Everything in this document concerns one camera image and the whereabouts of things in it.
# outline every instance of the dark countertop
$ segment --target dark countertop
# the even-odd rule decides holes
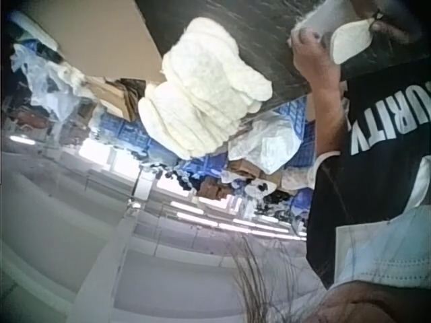
[[[274,108],[309,92],[293,66],[286,44],[298,18],[321,0],[136,0],[162,55],[196,17],[211,18],[227,29],[240,47],[242,59],[273,82],[274,95],[264,107]],[[429,55],[424,43],[401,46],[385,37],[343,65],[350,79]]]

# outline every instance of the cardboard box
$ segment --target cardboard box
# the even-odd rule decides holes
[[[129,109],[124,91],[93,77],[88,78],[87,87],[100,100],[100,103],[108,109],[109,113],[127,121],[135,120],[136,115]]]
[[[134,0],[33,0],[21,11],[86,75],[165,81],[162,57]]]
[[[280,168],[278,171],[271,175],[267,175],[264,172],[261,172],[259,176],[262,180],[267,180],[268,182],[274,183],[277,187],[281,186],[281,180],[283,179],[283,168]]]
[[[245,159],[229,161],[227,169],[247,178],[258,178],[261,175],[261,169]]]

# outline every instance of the white fluffy fabric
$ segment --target white fluffy fabric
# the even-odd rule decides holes
[[[189,24],[162,70],[167,82],[147,89],[139,115],[149,135],[183,159],[216,151],[273,94],[241,60],[235,39],[207,18]]]

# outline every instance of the fluorescent light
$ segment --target fluorescent light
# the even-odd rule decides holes
[[[233,222],[235,222],[237,224],[247,225],[249,227],[255,227],[256,226],[256,223],[248,222],[248,221],[244,221],[244,220],[239,220],[239,219],[234,219]]]
[[[273,234],[271,232],[256,231],[256,230],[253,230],[251,233],[257,236],[264,236],[264,237],[271,237],[271,238],[274,238],[276,236],[276,234]]]
[[[284,226],[284,227],[292,227],[292,224],[284,222],[284,221],[280,221],[278,224]]]
[[[176,216],[179,217],[180,219],[184,219],[187,221],[196,222],[204,225],[209,225],[211,227],[216,227],[218,225],[218,223],[215,221],[202,219],[201,217],[194,217],[193,215],[189,215],[181,212],[178,212]]]
[[[270,230],[270,231],[276,231],[276,232],[282,232],[285,234],[289,233],[289,230],[286,229],[280,229],[279,227],[270,227],[268,225],[262,225],[262,224],[256,224],[256,227],[258,227],[259,229],[264,229],[264,230]]]
[[[277,234],[275,235],[279,239],[287,239],[287,240],[303,240],[304,238],[299,238],[297,236],[288,236],[286,234]]]
[[[193,212],[193,213],[197,213],[197,214],[203,214],[203,210],[198,209],[196,207],[191,207],[190,205],[185,205],[182,203],[178,203],[178,202],[171,202],[170,203],[171,207],[176,207],[178,209],[182,209],[188,212]]]
[[[9,138],[13,141],[16,141],[17,143],[25,143],[26,145],[35,145],[36,144],[36,142],[34,140],[24,138],[24,137],[10,136]]]
[[[266,215],[262,215],[261,219],[272,223],[278,223],[278,219],[274,217],[267,217]]]
[[[218,227],[220,229],[225,229],[225,230],[229,230],[229,231],[237,231],[237,232],[242,232],[244,234],[249,234],[251,233],[250,229],[245,229],[243,227],[236,227],[235,225],[229,225],[229,224],[225,224],[225,223],[219,223]]]

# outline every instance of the clear plastic bag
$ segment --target clear plastic bag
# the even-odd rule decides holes
[[[11,56],[11,68],[13,72],[21,69],[26,76],[28,88],[32,91],[30,104],[42,106],[64,122],[73,113],[80,98],[73,95],[73,89],[58,77],[48,61],[21,44],[14,44],[13,47],[15,53]]]
[[[229,160],[244,158],[273,174],[291,160],[300,144],[288,116],[267,112],[253,121],[251,131],[229,142]]]

